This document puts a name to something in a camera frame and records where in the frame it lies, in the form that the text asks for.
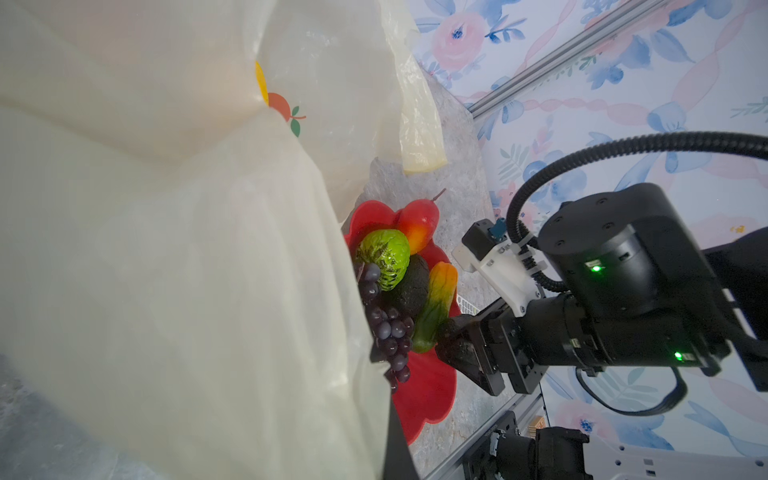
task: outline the black cable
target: black cable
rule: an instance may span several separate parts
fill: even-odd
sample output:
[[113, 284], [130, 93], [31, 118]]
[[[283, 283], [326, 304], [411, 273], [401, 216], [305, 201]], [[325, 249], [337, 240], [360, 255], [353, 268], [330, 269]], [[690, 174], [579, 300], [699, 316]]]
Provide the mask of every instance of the black cable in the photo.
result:
[[611, 410], [612, 412], [616, 412], [622, 415], [628, 415], [631, 417], [650, 417], [653, 415], [661, 415], [662, 413], [667, 413], [671, 409], [675, 408], [678, 403], [680, 403], [684, 398], [685, 395], [688, 394], [688, 385], [685, 384], [685, 381], [683, 380], [683, 377], [680, 376], [680, 371], [677, 369], [677, 367], [671, 366], [672, 372], [674, 373], [675, 378], [675, 386], [674, 389], [667, 394], [667, 396], [664, 397], [664, 399], [659, 402], [658, 405], [655, 407], [652, 407], [650, 409], [646, 410], [639, 410], [637, 412], [630, 412], [628, 410], [618, 410], [614, 407], [608, 405], [606, 402], [603, 402], [603, 400], [595, 395], [594, 392], [592, 392], [592, 389], [587, 386], [587, 383], [584, 381], [584, 378], [582, 378], [581, 374], [579, 373], [581, 371], [581, 368], [576, 367], [576, 380], [578, 380], [579, 385], [581, 385], [581, 388], [584, 389], [586, 393], [589, 394], [590, 397], [597, 400], [600, 405], [605, 407], [606, 409]]
[[[622, 157], [631, 154], [665, 151], [698, 151], [719, 154], [737, 154], [745, 157], [755, 157], [768, 160], [768, 138], [759, 135], [737, 134], [730, 132], [685, 131], [666, 134], [643, 135], [640, 137], [624, 138], [599, 144], [566, 155], [558, 161], [542, 168], [536, 175], [522, 184], [515, 193], [507, 209], [507, 234], [515, 243], [528, 235], [528, 229], [519, 221], [520, 212], [528, 198], [539, 188], [559, 175], [575, 168], [612, 157]], [[532, 247], [536, 237], [528, 241]], [[521, 248], [521, 253], [527, 252], [528, 247]], [[525, 268], [536, 267], [533, 258], [523, 260]], [[564, 282], [553, 280], [542, 272], [531, 275], [542, 287], [551, 292], [566, 292], [568, 287]]]

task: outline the gray floor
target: gray floor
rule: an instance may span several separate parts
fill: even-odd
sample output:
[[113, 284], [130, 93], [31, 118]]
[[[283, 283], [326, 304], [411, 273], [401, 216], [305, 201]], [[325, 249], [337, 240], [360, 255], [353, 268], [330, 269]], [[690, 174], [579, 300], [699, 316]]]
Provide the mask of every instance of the gray floor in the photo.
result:
[[[399, 165], [373, 161], [371, 180], [359, 202], [384, 201], [396, 209], [417, 198], [448, 190], [439, 202], [441, 220], [435, 242], [447, 253], [469, 225], [492, 218], [492, 209], [472, 116], [447, 91], [428, 79], [441, 114], [449, 166], [406, 177]], [[477, 273], [461, 273], [459, 293], [476, 306], [497, 297]], [[441, 424], [427, 425], [411, 446], [424, 475], [471, 435], [507, 396], [489, 397], [459, 376], [455, 407]], [[155, 480], [145, 464], [94, 440], [62, 416], [14, 374], [0, 356], [0, 480]]]

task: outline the green fruit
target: green fruit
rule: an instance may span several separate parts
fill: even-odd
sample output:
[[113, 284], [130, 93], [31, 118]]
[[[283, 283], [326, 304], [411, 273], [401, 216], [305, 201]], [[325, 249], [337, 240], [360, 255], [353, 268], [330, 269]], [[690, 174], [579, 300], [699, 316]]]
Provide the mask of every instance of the green fruit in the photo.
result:
[[366, 235], [357, 247], [357, 260], [375, 263], [382, 270], [379, 286], [386, 292], [406, 274], [411, 247], [400, 230], [376, 230]]
[[394, 306], [404, 316], [416, 318], [424, 308], [429, 292], [429, 267], [421, 255], [411, 255], [402, 281], [384, 293], [384, 304]]

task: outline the floral wallpaper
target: floral wallpaper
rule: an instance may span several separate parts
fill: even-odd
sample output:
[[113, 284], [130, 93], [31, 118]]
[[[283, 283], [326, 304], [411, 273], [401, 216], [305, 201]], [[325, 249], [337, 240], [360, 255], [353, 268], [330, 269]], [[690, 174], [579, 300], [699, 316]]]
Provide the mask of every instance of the floral wallpaper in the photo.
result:
[[466, 106], [626, 0], [409, 0], [420, 65]]
[[[478, 118], [496, 216], [533, 174], [587, 146], [668, 131], [768, 135], [765, 25], [767, 0], [673, 0]], [[634, 155], [573, 170], [536, 192], [521, 217], [535, 232], [563, 201], [645, 181], [665, 189], [702, 248], [768, 226], [768, 162], [695, 153]], [[694, 369], [684, 378], [686, 399], [647, 419], [597, 405], [572, 369], [549, 369], [541, 385], [552, 425], [631, 445], [768, 455], [768, 394], [755, 392], [736, 355], [715, 378]], [[609, 369], [589, 382], [622, 409], [652, 406], [673, 386], [668, 369], [651, 368]]]

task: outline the flower-shaped red bowl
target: flower-shaped red bowl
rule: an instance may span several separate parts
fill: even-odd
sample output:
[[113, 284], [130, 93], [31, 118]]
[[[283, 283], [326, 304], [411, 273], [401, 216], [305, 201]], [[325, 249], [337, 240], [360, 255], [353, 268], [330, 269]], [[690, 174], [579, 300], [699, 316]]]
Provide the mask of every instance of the flower-shaped red bowl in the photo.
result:
[[[382, 202], [368, 200], [360, 204], [349, 219], [349, 233], [344, 236], [349, 252], [354, 257], [357, 245], [368, 233], [382, 228], [394, 228], [399, 211], [395, 212]], [[431, 240], [419, 252], [431, 270], [438, 262], [448, 262], [448, 256]], [[461, 313], [454, 296], [450, 315]], [[392, 396], [397, 415], [412, 444], [426, 423], [440, 423], [445, 420], [456, 398], [456, 371], [437, 358], [435, 350], [427, 353], [408, 355], [411, 379], [401, 383]]]

